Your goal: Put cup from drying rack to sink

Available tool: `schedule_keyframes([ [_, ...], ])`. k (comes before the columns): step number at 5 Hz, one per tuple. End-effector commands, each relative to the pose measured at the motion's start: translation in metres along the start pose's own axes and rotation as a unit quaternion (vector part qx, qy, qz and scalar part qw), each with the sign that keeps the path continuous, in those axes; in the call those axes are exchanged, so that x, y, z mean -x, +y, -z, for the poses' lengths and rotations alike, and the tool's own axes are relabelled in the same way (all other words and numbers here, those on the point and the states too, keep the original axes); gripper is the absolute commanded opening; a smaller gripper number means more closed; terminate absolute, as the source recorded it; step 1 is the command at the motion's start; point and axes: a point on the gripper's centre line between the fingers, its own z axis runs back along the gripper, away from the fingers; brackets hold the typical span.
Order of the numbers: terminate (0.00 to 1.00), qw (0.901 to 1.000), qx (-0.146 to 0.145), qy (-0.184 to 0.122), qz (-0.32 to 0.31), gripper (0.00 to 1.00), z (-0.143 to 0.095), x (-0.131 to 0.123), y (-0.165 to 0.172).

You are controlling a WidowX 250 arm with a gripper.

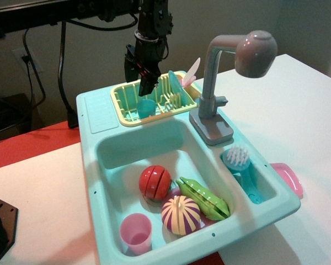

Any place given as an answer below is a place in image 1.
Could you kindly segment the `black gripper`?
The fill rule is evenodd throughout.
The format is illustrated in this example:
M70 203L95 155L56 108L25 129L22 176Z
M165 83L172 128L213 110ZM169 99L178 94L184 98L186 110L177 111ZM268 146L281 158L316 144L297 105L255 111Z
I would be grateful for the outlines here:
M166 38L153 41L136 39L135 45L126 45L124 61L125 80L127 83L138 80L141 76L138 95L151 94L161 75L158 64L165 59Z

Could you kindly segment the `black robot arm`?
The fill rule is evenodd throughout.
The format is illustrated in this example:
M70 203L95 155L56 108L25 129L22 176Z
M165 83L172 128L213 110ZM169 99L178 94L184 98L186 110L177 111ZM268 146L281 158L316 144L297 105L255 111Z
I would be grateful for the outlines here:
M158 64L169 55L167 36L172 33L168 1L142 1L139 6L135 45L126 46L124 70L127 82L140 78L138 95L152 93L161 76Z

